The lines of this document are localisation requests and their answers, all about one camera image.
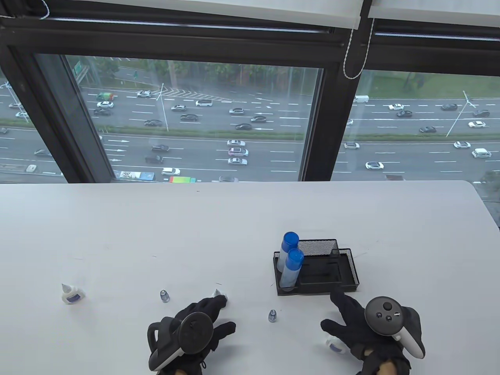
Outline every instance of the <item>crosswalk stripes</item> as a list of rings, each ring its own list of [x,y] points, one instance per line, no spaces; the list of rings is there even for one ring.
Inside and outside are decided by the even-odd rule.
[[[151,92],[152,95],[159,95],[161,90],[154,90]],[[163,87],[162,95],[167,97],[176,97],[176,98],[186,98],[186,99],[207,99],[213,101],[231,101],[226,97],[208,95],[201,92],[196,91],[188,91],[182,90],[180,88],[171,88],[171,87]]]

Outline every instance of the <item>roller blind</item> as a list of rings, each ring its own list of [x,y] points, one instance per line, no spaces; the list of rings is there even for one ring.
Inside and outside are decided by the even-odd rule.
[[[363,0],[90,0],[260,20],[357,29]]]
[[[373,0],[368,17],[500,27],[500,0]]]

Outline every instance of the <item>vr controller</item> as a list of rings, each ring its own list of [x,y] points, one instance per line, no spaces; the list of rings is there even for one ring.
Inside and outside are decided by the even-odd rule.
[[[193,312],[184,320],[166,316],[160,322],[150,324],[147,328],[147,343],[151,350],[149,369],[160,371],[183,354],[201,352],[213,334],[214,324],[203,312]]]
[[[413,308],[401,306],[390,297],[375,297],[366,305],[364,317],[377,334],[392,336],[415,358],[425,357],[420,316]]]

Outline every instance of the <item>bottle label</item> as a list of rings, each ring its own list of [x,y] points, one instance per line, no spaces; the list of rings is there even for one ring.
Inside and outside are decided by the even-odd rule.
[[[75,294],[75,295],[72,295],[71,297],[67,297],[66,300],[70,303],[73,303],[73,302],[76,302],[78,301],[80,298],[80,295],[79,294]]]

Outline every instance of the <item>white table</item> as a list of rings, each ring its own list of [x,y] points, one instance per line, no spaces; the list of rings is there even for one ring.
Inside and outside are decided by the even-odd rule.
[[[417,309],[427,355],[406,353],[413,375],[497,373],[500,233],[467,182],[7,184],[0,197],[2,374],[152,374],[148,325],[216,287],[237,327],[205,375],[355,374],[324,346],[320,321],[340,317],[329,297],[276,294],[286,231],[352,248],[362,304]],[[61,283],[88,297],[64,305]]]

